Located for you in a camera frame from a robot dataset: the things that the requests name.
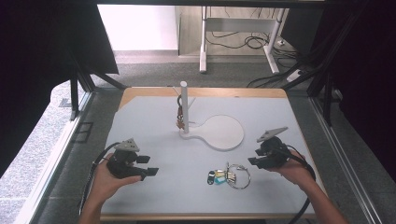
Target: forearm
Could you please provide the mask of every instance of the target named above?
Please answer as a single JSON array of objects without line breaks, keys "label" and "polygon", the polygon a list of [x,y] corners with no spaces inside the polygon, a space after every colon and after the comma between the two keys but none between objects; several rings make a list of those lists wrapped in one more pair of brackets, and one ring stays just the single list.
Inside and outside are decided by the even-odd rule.
[{"label": "forearm", "polygon": [[100,214],[103,203],[96,202],[90,198],[84,204],[78,224],[97,224],[100,223]]},{"label": "forearm", "polygon": [[312,180],[312,183],[300,185],[300,188],[308,196],[317,215],[318,223],[348,223],[341,212],[334,206],[332,201],[321,190],[318,184]]}]

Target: hand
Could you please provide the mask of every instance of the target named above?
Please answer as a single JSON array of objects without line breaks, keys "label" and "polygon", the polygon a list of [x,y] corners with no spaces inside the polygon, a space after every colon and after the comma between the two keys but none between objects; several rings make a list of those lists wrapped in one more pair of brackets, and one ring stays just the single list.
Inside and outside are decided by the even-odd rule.
[{"label": "hand", "polygon": [[98,203],[104,203],[122,186],[133,184],[141,180],[140,175],[129,176],[123,179],[118,179],[112,175],[107,169],[107,161],[110,159],[111,155],[112,153],[109,153],[95,170],[89,198]]},{"label": "hand", "polygon": [[[304,159],[304,156],[300,156],[296,151],[290,151],[292,155]],[[289,159],[285,164],[283,164],[279,168],[270,168],[267,169],[270,172],[278,172],[281,175],[285,176],[291,183],[298,185],[300,188],[303,184],[311,183],[315,180],[312,178],[312,175],[305,169],[298,161],[294,159]]]}]

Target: metal ring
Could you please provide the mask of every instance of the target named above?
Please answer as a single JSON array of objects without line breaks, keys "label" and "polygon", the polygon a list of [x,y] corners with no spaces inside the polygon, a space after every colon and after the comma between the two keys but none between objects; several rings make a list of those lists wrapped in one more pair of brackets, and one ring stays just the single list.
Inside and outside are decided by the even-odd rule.
[{"label": "metal ring", "polygon": [[228,178],[226,178],[228,185],[230,185],[233,189],[245,189],[245,188],[247,188],[248,185],[250,184],[250,180],[251,180],[251,175],[250,175],[250,172],[248,171],[248,168],[246,168],[243,165],[238,165],[238,164],[229,165],[229,163],[227,162],[227,173],[226,174],[228,174],[230,168],[233,168],[233,167],[236,167],[236,170],[246,171],[247,175],[248,175],[248,182],[247,182],[247,184],[244,187],[237,187],[232,181],[230,181]]}]

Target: floor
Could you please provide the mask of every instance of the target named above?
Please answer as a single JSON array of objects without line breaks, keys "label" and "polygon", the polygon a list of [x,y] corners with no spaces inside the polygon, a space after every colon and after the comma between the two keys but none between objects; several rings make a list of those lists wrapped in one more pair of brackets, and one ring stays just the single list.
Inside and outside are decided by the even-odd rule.
[{"label": "floor", "polygon": [[[182,16],[182,21],[190,20],[189,24],[199,25],[199,20],[196,19],[197,8],[195,10],[193,10],[193,8],[185,8],[183,11],[184,13]],[[233,11],[231,8],[222,7],[218,8],[217,11],[213,10],[213,13],[219,13],[222,16],[228,16],[227,14],[233,15],[232,13],[237,12]],[[258,12],[252,10],[247,11],[245,12],[245,16],[249,17],[254,13]],[[272,13],[273,11],[272,9],[270,9],[267,10],[266,14],[263,14],[262,16],[271,17]],[[199,52],[200,39],[196,38],[189,44],[183,43],[187,39],[192,38],[192,36],[199,35],[192,35],[192,31],[187,29],[187,27],[193,26],[186,25],[181,27],[179,51],[180,56],[175,55],[174,52],[169,51],[145,51],[143,55],[142,52],[116,52],[117,62],[119,64],[122,64],[120,67],[125,69],[121,70],[120,72],[122,73],[122,75],[125,76],[113,77],[121,82],[128,81],[123,80],[123,78],[125,77],[127,79],[131,78],[132,80],[134,80],[134,78],[136,77],[127,76],[128,69],[130,69],[130,66],[133,67],[134,64],[139,65],[144,63],[151,63],[159,64],[161,66],[162,63],[184,63],[186,64],[186,66],[188,66],[188,64],[198,63],[197,55]],[[243,40],[245,39],[244,35],[234,35],[234,39],[232,36],[227,37],[229,39],[224,40],[224,42],[221,43],[226,43],[230,46],[232,44],[237,46],[238,44],[243,43]],[[208,54],[213,55],[208,58],[208,61],[211,63],[208,69],[210,68],[210,71],[212,71],[212,73],[208,73],[207,75],[205,75],[208,76],[208,78],[216,78],[215,74],[217,72],[217,64],[241,63],[246,65],[251,63],[251,65],[254,66],[253,64],[258,62],[265,63],[265,58],[262,56],[262,51],[253,50],[250,48],[241,48],[239,50],[235,50],[224,48],[221,46],[208,46]],[[192,74],[191,76],[203,76],[199,74],[198,70],[193,73],[194,74]],[[93,99],[89,99],[87,101],[90,104],[95,105],[97,104],[95,100],[108,100],[108,103],[110,105],[113,104],[114,106],[116,106],[117,103],[112,102],[111,99],[114,99],[112,97],[119,97],[120,93],[111,89],[111,86],[109,86],[100,78],[97,78],[95,76],[92,77],[94,78],[94,81],[99,89],[97,92],[94,93],[95,96],[93,97]],[[252,80],[252,77],[246,77],[245,80],[240,81],[241,83],[249,83],[250,80]],[[149,85],[148,83],[151,83],[151,85],[155,85],[152,81],[150,82],[149,79],[146,81],[147,82],[140,82],[141,85]],[[240,87],[246,87],[241,83],[235,85],[240,85]],[[326,127],[326,124],[320,122],[320,118],[315,117],[314,112],[317,108],[314,107],[314,105],[318,102],[309,102],[309,100],[307,100],[306,95],[304,95],[304,92],[301,91],[306,88],[306,86],[304,85],[306,84],[299,86],[299,88],[297,88],[296,90],[289,91],[288,95],[290,96],[290,99],[292,99],[290,100],[290,103],[299,122],[300,120],[306,121],[300,123],[305,140],[307,141],[308,145],[316,146],[319,148],[318,150],[313,152],[313,156],[317,157],[318,160],[328,160],[329,158],[332,158],[334,167],[329,166],[328,163],[323,163],[321,166],[319,166],[319,170],[323,175],[333,176],[334,172],[345,174],[345,176],[341,175],[340,177],[338,177],[338,179],[335,178],[333,181],[329,181],[327,183],[329,188],[332,189],[329,192],[329,194],[332,195],[332,199],[336,203],[345,204],[345,210],[349,213],[348,216],[351,218],[351,220],[355,220],[355,222],[352,223],[396,223],[396,221],[393,219],[393,212],[396,210],[396,205],[394,203],[396,202],[395,183],[393,182],[393,180],[391,180],[391,178],[389,178],[387,172],[375,159],[375,156],[373,155],[373,152],[370,150],[370,148],[368,148],[364,144],[364,142],[356,134],[353,128],[348,125],[347,120],[345,120],[342,112],[337,107],[337,103],[334,103],[332,105],[333,126],[331,128]],[[81,88],[79,88],[79,98],[84,101],[84,97],[84,92],[81,90]],[[28,211],[26,210],[26,208],[38,206],[38,204],[28,204],[28,199],[35,197],[37,194],[48,194],[47,192],[40,190],[40,192],[37,193],[37,190],[40,189],[40,187],[51,186],[49,182],[42,181],[42,174],[47,173],[50,175],[54,175],[57,172],[55,170],[48,169],[48,167],[50,167],[50,165],[53,163],[54,158],[52,157],[52,155],[56,154],[56,148],[63,143],[63,140],[65,138],[67,138],[67,136],[65,137],[65,133],[67,133],[67,131],[70,129],[70,126],[76,125],[69,120],[69,99],[70,93],[69,85],[67,82],[53,90],[51,95],[51,103],[49,104],[48,109],[46,110],[45,114],[43,114],[42,119],[37,124],[35,130],[32,132],[26,144],[21,149],[21,153],[10,165],[5,175],[1,178],[1,223],[13,223],[17,218],[21,218],[24,215],[34,215],[32,214],[34,211],[29,211],[27,212],[27,214],[25,214],[25,212]],[[334,138],[332,138],[332,133],[336,133],[335,141]],[[341,153],[338,153],[338,155],[336,152],[330,150],[320,150],[321,146],[327,147],[327,145],[329,145],[328,148],[341,147]],[[350,169],[343,170],[343,167],[345,166],[340,166],[340,161],[346,161],[346,166],[350,164],[350,166],[352,167],[352,171],[350,171]],[[68,162],[71,161],[60,160],[60,163],[63,165],[66,165]],[[80,172],[78,176],[80,176],[80,179],[83,180],[86,177],[86,174],[84,172]],[[67,182],[69,180],[67,177],[61,179],[59,176],[57,176],[57,178],[58,185],[64,184],[65,186],[69,186],[71,188],[69,190],[72,190],[74,192],[80,191],[80,185],[71,185]],[[346,198],[351,198],[351,200],[355,200],[352,202],[356,206],[347,205],[348,200],[346,200]],[[53,196],[51,199],[55,201],[57,200],[56,196]],[[73,204],[75,198],[70,197],[69,199],[66,198],[66,200],[69,200],[70,204]],[[379,222],[378,219],[375,219],[376,221],[374,222],[368,221],[368,219],[366,218],[367,215],[362,212],[364,211],[363,207],[365,204],[374,205],[375,210],[373,211],[371,210],[371,208],[369,208],[368,211],[371,212],[370,214],[375,214],[375,212],[377,212],[382,222]],[[37,212],[35,218],[36,222],[33,221],[33,223],[46,223],[45,220],[51,220],[50,217],[56,215],[61,216],[62,209],[68,210],[68,212],[64,211],[64,215],[66,215],[70,213],[70,211],[74,208],[60,208],[60,214],[46,213],[46,208],[42,208],[42,210]]]}]

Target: gray floor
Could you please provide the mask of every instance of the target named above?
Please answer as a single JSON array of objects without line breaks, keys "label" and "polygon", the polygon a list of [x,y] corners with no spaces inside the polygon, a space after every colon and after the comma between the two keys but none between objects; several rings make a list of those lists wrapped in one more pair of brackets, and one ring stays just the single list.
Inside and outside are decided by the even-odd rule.
[{"label": "gray floor", "polygon": [[[213,56],[208,57],[207,73],[202,75],[198,72],[198,58],[194,56],[197,55],[196,45],[191,46],[195,47],[182,48],[184,53],[181,56],[177,56],[173,51],[127,52],[124,55],[122,55],[124,52],[116,52],[120,75],[110,76],[130,86],[175,86],[183,79],[188,81],[189,85],[196,87],[243,88],[255,78],[270,75],[262,51],[251,53],[251,49],[246,49],[246,52],[242,53],[244,56],[234,56],[238,53],[230,49],[225,53],[219,53],[228,56],[217,56],[214,50]],[[86,143],[72,144],[66,149],[61,165],[49,185],[49,190],[45,192],[44,200],[36,212],[33,223],[76,223],[78,219],[77,203],[82,186],[94,155],[97,155],[105,144],[106,132],[103,130],[108,130],[111,125],[112,118],[106,114],[117,110],[122,94],[99,78],[94,77],[94,81],[98,89],[92,94],[88,103],[89,110],[87,109],[81,121],[93,122],[91,136]],[[370,223],[362,212],[363,204],[357,199],[357,192],[351,187],[350,180],[339,165],[339,160],[334,156],[331,141],[324,131],[325,127],[319,122],[312,102],[304,93],[308,83],[309,81],[288,91],[288,96],[306,143],[317,162],[325,187],[331,199],[351,223]],[[27,199],[32,196],[35,183],[46,167],[46,162],[49,162],[50,153],[54,150],[64,127],[70,123],[70,108],[59,107],[69,98],[67,82],[53,90],[47,111],[21,153],[1,178],[1,223],[13,223]],[[382,223],[396,223],[393,219],[393,213],[396,211],[394,181],[370,148],[349,125],[337,103],[332,104],[332,123],[332,129]],[[76,134],[74,137],[79,138],[81,135]],[[287,220],[269,220],[267,223],[287,223]]]}]

